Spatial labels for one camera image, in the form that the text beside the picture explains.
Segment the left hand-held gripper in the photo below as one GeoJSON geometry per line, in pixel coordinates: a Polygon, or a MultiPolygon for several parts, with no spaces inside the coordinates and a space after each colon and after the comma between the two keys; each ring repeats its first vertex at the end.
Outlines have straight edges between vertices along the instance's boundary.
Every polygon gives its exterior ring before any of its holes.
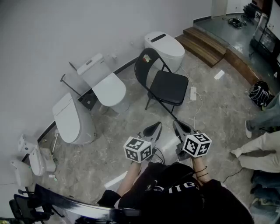
{"type": "Polygon", "coordinates": [[[155,153],[156,142],[162,131],[162,123],[157,122],[137,133],[137,136],[130,136],[124,143],[125,157],[131,161],[142,163],[151,158],[155,153]]]}

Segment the black folding chair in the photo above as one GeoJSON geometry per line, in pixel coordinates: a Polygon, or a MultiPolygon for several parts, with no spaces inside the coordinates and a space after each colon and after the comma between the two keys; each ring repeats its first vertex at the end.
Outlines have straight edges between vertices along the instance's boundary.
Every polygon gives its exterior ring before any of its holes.
{"type": "Polygon", "coordinates": [[[189,83],[188,78],[171,72],[159,53],[153,48],[145,48],[140,53],[134,65],[134,73],[138,82],[147,90],[148,100],[156,100],[174,119],[178,120],[173,114],[173,110],[169,110],[165,104],[172,105],[173,108],[182,105],[189,83]],[[149,63],[143,61],[145,54],[151,58],[149,63]],[[148,87],[147,77],[157,60],[162,62],[162,68],[156,72],[151,86],[148,87]]]}

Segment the person's left forearm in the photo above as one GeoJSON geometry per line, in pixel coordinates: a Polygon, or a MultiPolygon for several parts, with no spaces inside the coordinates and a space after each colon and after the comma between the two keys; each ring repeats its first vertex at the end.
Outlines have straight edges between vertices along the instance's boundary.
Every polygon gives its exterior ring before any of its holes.
{"type": "Polygon", "coordinates": [[[120,197],[124,196],[132,188],[140,171],[141,171],[141,164],[133,161],[127,171],[126,176],[122,180],[116,192],[120,197]]]}

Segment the person's right forearm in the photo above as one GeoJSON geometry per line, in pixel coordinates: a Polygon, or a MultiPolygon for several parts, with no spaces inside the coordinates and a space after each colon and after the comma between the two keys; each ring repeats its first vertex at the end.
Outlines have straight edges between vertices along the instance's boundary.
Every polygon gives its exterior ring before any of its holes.
{"type": "Polygon", "coordinates": [[[211,180],[210,175],[207,171],[207,166],[204,164],[202,157],[193,157],[192,164],[196,179],[201,186],[211,180]]]}

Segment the black office chair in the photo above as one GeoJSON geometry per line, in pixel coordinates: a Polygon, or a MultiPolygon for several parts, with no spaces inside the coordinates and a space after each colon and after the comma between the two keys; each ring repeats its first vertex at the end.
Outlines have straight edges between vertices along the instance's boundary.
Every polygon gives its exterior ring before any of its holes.
{"type": "Polygon", "coordinates": [[[9,201],[14,218],[24,224],[35,224],[35,222],[47,221],[54,214],[64,218],[52,204],[42,201],[33,192],[18,191],[19,193],[30,193],[29,197],[14,194],[14,198],[9,201]]]}

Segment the white toilet with square tank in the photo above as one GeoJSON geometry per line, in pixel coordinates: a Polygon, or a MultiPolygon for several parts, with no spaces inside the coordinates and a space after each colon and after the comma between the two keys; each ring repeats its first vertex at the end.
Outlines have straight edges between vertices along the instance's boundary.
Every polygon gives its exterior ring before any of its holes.
{"type": "Polygon", "coordinates": [[[112,72],[102,54],[97,54],[77,69],[77,74],[92,88],[100,103],[116,113],[129,108],[126,86],[112,72]]]}

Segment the oval white toilet black strip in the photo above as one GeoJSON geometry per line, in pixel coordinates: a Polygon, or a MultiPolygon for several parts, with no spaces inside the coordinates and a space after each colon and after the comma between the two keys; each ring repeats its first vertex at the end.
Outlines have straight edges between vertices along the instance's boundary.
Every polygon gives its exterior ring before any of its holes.
{"type": "Polygon", "coordinates": [[[185,49],[175,38],[161,31],[153,31],[145,35],[144,45],[145,48],[155,49],[171,72],[179,69],[185,49]]]}

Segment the wooden steps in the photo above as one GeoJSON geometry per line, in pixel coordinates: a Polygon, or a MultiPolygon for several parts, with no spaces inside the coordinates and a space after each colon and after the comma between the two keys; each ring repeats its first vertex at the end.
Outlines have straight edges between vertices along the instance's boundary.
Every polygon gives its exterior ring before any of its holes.
{"type": "Polygon", "coordinates": [[[194,27],[183,30],[183,34],[175,39],[211,68],[223,59],[227,51],[224,45],[194,27]]]}

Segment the long white smart toilet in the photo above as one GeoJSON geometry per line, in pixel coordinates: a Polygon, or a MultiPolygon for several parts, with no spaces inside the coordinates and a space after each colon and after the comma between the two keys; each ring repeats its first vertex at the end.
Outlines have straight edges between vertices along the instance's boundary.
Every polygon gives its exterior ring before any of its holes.
{"type": "Polygon", "coordinates": [[[96,138],[90,114],[71,93],[66,93],[52,109],[57,129],[66,143],[84,145],[96,138]]]}

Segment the wood-edged raised platform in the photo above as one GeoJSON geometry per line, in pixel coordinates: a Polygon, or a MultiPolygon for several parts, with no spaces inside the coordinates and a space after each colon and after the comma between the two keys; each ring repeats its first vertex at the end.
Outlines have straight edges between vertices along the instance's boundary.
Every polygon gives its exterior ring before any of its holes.
{"type": "Polygon", "coordinates": [[[241,15],[232,14],[207,19],[196,19],[193,22],[193,26],[233,48],[252,67],[258,77],[267,82],[272,90],[275,92],[280,91],[280,81],[273,76],[275,71],[272,63],[260,53],[255,52],[250,45],[257,22],[251,23],[248,21],[246,26],[234,28],[228,24],[228,19],[230,18],[241,18],[241,15]]]}

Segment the black curved bar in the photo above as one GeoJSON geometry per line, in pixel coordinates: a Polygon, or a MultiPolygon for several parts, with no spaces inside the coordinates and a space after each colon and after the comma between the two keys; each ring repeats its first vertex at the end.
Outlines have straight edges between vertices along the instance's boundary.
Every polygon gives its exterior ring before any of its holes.
{"type": "Polygon", "coordinates": [[[38,184],[35,185],[34,195],[36,195],[46,203],[49,203],[61,209],[65,209],[69,212],[94,219],[117,221],[131,217],[139,217],[141,215],[141,212],[135,209],[116,209],[83,203],[62,196],[38,184]]]}

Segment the black glass cabinet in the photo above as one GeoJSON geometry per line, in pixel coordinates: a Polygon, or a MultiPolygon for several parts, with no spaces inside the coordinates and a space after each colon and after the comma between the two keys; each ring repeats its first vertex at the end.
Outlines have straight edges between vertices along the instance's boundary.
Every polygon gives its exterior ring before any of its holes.
{"type": "Polygon", "coordinates": [[[280,12],[261,14],[250,44],[268,60],[280,60],[280,12]]]}

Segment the small white toilet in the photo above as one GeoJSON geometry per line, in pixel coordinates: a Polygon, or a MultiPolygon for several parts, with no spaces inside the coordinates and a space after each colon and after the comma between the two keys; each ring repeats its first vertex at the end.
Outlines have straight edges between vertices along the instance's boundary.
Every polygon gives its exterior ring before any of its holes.
{"type": "Polygon", "coordinates": [[[31,169],[36,176],[42,176],[45,172],[55,172],[56,164],[50,149],[39,147],[35,137],[22,134],[18,150],[29,154],[31,169]]]}

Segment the white door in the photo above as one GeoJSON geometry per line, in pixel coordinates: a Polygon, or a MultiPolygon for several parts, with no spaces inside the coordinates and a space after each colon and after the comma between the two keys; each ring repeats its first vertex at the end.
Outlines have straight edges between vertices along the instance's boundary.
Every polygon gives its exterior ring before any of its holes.
{"type": "Polygon", "coordinates": [[[211,17],[225,16],[228,0],[212,0],[211,17]]]}

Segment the white rounded toilet lid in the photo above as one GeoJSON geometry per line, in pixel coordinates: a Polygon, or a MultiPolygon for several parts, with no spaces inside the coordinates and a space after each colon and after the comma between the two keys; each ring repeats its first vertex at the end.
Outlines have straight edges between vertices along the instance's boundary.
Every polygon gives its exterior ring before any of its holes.
{"type": "Polygon", "coordinates": [[[29,165],[18,159],[11,160],[10,165],[14,169],[16,181],[20,187],[29,187],[33,184],[32,169],[29,165]]]}

